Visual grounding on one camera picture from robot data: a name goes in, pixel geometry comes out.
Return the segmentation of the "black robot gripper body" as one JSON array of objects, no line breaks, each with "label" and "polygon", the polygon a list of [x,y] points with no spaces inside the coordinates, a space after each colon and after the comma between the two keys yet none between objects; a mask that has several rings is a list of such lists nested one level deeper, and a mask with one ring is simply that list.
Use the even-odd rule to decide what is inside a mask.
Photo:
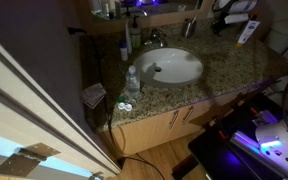
[{"label": "black robot gripper body", "polygon": [[229,24],[241,23],[249,20],[247,13],[240,14],[228,14],[222,13],[218,20],[214,21],[211,25],[212,31],[215,35],[218,35]]}]

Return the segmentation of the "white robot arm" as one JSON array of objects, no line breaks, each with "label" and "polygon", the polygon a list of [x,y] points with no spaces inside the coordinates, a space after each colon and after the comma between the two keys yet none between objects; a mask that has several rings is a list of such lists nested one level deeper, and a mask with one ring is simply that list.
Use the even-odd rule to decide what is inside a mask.
[{"label": "white robot arm", "polygon": [[258,0],[215,0],[212,10],[219,12],[219,17],[211,25],[213,33],[219,35],[228,25],[247,21],[248,12],[257,3]]}]

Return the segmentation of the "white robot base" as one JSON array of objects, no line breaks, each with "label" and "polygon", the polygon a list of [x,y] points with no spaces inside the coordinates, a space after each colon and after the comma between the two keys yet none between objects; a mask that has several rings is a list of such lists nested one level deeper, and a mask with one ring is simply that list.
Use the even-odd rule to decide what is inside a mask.
[{"label": "white robot base", "polygon": [[283,121],[259,126],[255,131],[261,153],[288,172],[288,130]]}]

